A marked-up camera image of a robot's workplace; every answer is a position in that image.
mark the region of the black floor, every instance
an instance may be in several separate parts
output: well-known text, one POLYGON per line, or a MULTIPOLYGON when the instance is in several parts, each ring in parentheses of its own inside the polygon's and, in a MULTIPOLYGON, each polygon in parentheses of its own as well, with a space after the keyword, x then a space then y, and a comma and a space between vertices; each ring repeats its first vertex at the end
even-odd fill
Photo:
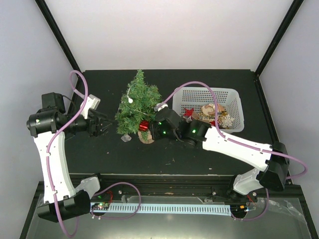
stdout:
MULTIPOLYGON (((155 84, 165 99, 174 89, 189 81, 202 81, 211 87, 238 91, 245 119, 245 128, 234 135, 271 143, 261 104, 250 70, 145 70, 146 82, 155 84)), ((135 70, 86 71, 89 93, 101 99, 98 111, 114 118, 121 95, 135 76, 135 70)), ((179 174, 233 175, 252 167, 229 156, 185 149, 178 142, 160 140, 143 144, 137 135, 123 142, 112 126, 106 135, 89 138, 79 133, 65 142, 69 173, 104 174, 179 174)))

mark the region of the white backdrop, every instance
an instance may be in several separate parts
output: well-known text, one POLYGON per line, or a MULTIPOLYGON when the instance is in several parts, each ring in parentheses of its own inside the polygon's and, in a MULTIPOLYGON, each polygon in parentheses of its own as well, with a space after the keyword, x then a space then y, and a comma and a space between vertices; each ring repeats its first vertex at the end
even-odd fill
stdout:
POLYGON ((292 0, 46 2, 82 71, 255 71, 292 0))

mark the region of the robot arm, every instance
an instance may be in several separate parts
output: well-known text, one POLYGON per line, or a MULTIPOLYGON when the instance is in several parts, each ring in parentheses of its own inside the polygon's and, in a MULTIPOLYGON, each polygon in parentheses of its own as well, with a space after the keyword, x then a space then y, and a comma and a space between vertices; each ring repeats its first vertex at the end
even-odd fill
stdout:
POLYGON ((248 141, 227 133, 223 133, 222 138, 217 129, 210 124, 193 120, 187 122, 175 111, 168 107, 163 107, 155 116, 155 121, 150 124, 150 131, 153 140, 168 137, 181 141, 185 146, 195 147, 200 142, 205 150, 215 151, 229 155, 233 158, 248 163, 254 169, 241 175, 235 175, 227 190, 228 197, 236 200, 242 195, 247 195, 253 190, 262 187, 273 191, 282 191, 285 188, 286 176, 288 173, 289 159, 262 152, 268 151, 286 152, 282 143, 275 142, 273 145, 261 144, 248 141), (244 143, 261 151, 256 151, 239 144, 228 141, 231 138, 240 143, 244 143))
MULTIPOLYGON (((53 141, 50 150, 50 169, 53 184, 62 219, 73 218, 89 213, 90 199, 100 189, 97 177, 86 178, 74 188, 70 180, 65 158, 64 142, 66 133, 87 131, 90 136, 99 136, 105 132, 104 123, 106 115, 95 111, 100 99, 90 95, 81 115, 64 132, 53 141)), ((44 203, 38 207, 37 212, 41 218, 57 222, 54 208, 54 198, 46 165, 46 148, 54 134, 65 125, 73 115, 65 115, 63 98, 60 94, 49 93, 42 95, 42 109, 30 115, 27 127, 39 151, 44 178, 44 203)))

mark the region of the artificial christmas tree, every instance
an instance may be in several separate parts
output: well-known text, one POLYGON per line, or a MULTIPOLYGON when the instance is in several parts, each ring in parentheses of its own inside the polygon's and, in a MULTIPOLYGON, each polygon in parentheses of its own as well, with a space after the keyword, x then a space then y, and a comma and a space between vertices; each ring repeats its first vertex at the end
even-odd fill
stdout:
POLYGON ((128 84, 128 89, 122 95, 119 112, 115 115, 118 121, 118 133, 137 133, 147 140, 149 131, 140 130, 144 120, 154 120, 154 107, 161 102, 157 86, 149 86, 144 81, 144 72, 138 70, 134 79, 128 84))

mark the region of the snowflake ornament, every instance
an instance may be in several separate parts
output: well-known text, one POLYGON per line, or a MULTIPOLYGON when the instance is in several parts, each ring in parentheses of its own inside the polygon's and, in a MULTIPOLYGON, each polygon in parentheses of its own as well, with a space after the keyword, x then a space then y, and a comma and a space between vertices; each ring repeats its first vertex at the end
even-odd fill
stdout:
POLYGON ((234 118, 232 118, 230 115, 226 115, 226 116, 220 116, 219 117, 219 121, 220 121, 220 125, 223 128, 229 128, 233 125, 234 122, 234 118))

